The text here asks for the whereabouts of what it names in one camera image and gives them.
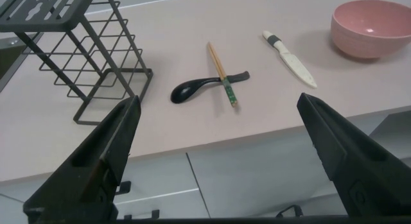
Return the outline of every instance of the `white knife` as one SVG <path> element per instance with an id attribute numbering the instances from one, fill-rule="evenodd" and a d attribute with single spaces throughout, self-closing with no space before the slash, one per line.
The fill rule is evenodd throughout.
<path id="1" fill-rule="evenodd" d="M 295 55 L 290 53 L 290 51 L 284 46 L 283 42 L 281 42 L 281 39 L 279 39 L 269 31 L 263 31 L 263 36 L 271 46 L 275 47 L 278 52 L 280 52 L 281 59 L 283 59 L 288 68 L 301 81 L 314 89 L 317 88 L 314 77 L 310 74 L 307 68 L 303 66 L 300 60 Z"/>

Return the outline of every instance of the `bowl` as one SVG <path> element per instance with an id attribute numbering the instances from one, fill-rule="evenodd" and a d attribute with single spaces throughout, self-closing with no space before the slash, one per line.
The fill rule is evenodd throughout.
<path id="1" fill-rule="evenodd" d="M 351 56 L 391 55 L 411 42 L 411 8 L 381 0 L 344 3 L 334 11 L 331 37 Z"/>

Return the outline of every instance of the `pink countertop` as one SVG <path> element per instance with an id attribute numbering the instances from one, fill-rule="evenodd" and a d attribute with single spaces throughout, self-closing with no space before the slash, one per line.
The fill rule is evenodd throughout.
<path id="1" fill-rule="evenodd" d="M 302 92 L 323 99 L 343 116 L 391 113 L 411 106 L 411 48 L 376 61 L 351 60 L 330 43 L 331 15 L 351 0 L 169 0 L 124 8 L 128 28 L 154 71 L 142 104 L 130 157 L 192 150 L 213 143 L 297 128 Z M 411 5 L 411 0 L 391 0 Z M 109 12 L 92 14 L 98 19 Z M 299 57 L 318 89 L 300 82 L 261 36 L 275 33 Z M 53 36 L 43 36 L 47 45 Z M 248 71 L 232 85 L 234 110 L 223 87 L 181 105 L 170 101 L 178 84 L 217 76 L 211 41 L 227 74 Z M 54 171 L 94 128 L 72 120 L 80 99 L 53 85 L 29 56 L 0 93 L 0 181 Z M 88 113 L 106 114 L 104 106 Z"/>

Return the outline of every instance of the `wooden chopstick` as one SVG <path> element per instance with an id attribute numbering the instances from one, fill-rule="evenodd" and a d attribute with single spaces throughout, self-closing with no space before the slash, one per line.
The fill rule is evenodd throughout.
<path id="1" fill-rule="evenodd" d="M 207 44 L 208 50 L 210 51 L 211 58 L 213 59 L 214 65 L 216 66 L 217 73 L 221 79 L 221 82 L 223 83 L 225 92 L 227 93 L 227 96 L 229 97 L 231 106 L 235 107 L 238 104 L 236 95 L 234 94 L 234 91 L 232 90 L 231 84 L 227 78 L 227 75 L 224 71 L 223 65 L 221 64 L 220 58 L 218 58 L 216 51 L 214 50 L 213 45 L 208 42 Z"/>
<path id="2" fill-rule="evenodd" d="M 207 46 L 208 46 L 208 50 L 210 51 L 211 58 L 213 59 L 214 65 L 216 66 L 218 76 L 220 77 L 221 81 L 223 81 L 224 80 L 224 75 L 223 75 L 223 72 L 221 70 L 222 69 L 221 61 L 218 58 L 218 56 L 216 54 L 216 51 L 214 50 L 213 45 L 210 42 L 208 42 Z"/>

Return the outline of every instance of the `black spoon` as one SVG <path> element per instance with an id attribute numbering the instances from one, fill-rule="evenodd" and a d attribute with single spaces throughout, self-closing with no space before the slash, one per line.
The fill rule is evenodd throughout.
<path id="1" fill-rule="evenodd" d="M 227 76 L 230 83 L 242 82 L 250 78 L 250 73 L 245 71 L 244 73 L 235 74 L 232 76 Z M 171 102 L 173 103 L 183 103 L 190 96 L 192 96 L 201 86 L 211 83 L 211 82 L 221 82 L 219 77 L 204 78 L 197 80 L 190 80 L 184 82 L 177 86 L 173 92 L 171 92 Z"/>

